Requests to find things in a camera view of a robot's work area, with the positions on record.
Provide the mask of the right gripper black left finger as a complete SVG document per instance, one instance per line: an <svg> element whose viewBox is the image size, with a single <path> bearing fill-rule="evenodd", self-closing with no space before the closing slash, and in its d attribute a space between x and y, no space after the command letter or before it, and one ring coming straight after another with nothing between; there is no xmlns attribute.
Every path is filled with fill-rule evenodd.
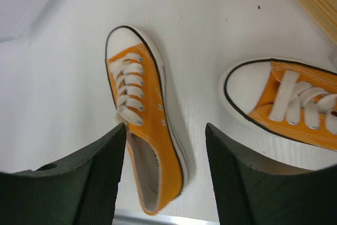
<svg viewBox="0 0 337 225"><path fill-rule="evenodd" d="M121 123L39 169L1 173L1 224L112 224L126 146Z"/></svg>

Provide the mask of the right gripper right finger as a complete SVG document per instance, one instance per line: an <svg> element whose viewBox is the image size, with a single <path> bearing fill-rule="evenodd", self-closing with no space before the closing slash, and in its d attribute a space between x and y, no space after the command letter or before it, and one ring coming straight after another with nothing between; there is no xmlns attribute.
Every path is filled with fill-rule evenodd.
<svg viewBox="0 0 337 225"><path fill-rule="evenodd" d="M208 123L206 149L220 224L336 224L336 166L270 159Z"/></svg>

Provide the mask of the orange canvas sneaker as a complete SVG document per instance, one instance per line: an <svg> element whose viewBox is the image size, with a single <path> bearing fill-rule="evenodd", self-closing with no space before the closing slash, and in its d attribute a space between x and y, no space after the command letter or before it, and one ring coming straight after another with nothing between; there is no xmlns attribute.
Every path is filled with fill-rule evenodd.
<svg viewBox="0 0 337 225"><path fill-rule="evenodd" d="M107 37L105 66L115 119L126 126L140 204L153 216L189 181L187 158L166 106L164 61L149 36L122 25Z"/></svg>
<svg viewBox="0 0 337 225"><path fill-rule="evenodd" d="M243 61L221 75L218 92L250 128L336 151L335 72L278 58Z"/></svg>

